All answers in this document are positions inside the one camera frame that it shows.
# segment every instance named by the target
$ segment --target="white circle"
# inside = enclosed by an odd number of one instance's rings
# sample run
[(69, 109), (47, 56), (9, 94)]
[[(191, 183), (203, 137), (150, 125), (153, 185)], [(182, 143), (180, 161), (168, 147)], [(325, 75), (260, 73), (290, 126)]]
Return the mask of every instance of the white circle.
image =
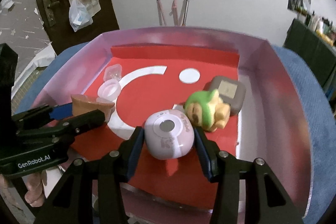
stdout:
[(179, 78), (182, 83), (193, 84), (200, 79), (200, 72), (194, 68), (188, 68), (181, 71)]

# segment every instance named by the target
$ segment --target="gray circle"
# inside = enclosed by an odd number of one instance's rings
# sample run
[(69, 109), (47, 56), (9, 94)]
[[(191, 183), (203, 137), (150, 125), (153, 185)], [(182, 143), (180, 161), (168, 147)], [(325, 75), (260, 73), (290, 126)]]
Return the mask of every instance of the gray circle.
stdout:
[(119, 151), (113, 150), (110, 152), (110, 157), (118, 157), (119, 156)]
[(227, 158), (229, 156), (229, 153), (226, 151), (220, 151), (218, 154), (222, 158)]
[(55, 138), (53, 138), (52, 140), (51, 140), (51, 142), (53, 142), (53, 143), (57, 143), (59, 141), (59, 138), (58, 137), (55, 137)]
[(160, 123), (159, 128), (163, 131), (163, 132), (170, 132), (174, 129), (175, 127), (175, 123), (171, 120), (165, 120), (163, 122)]
[(82, 159), (76, 159), (73, 161), (73, 165), (74, 166), (80, 166), (83, 163)]
[(256, 162), (256, 164), (258, 164), (258, 165), (264, 165), (264, 164), (265, 164), (265, 161), (264, 161), (262, 158), (257, 158), (257, 159), (255, 160), (255, 162)]

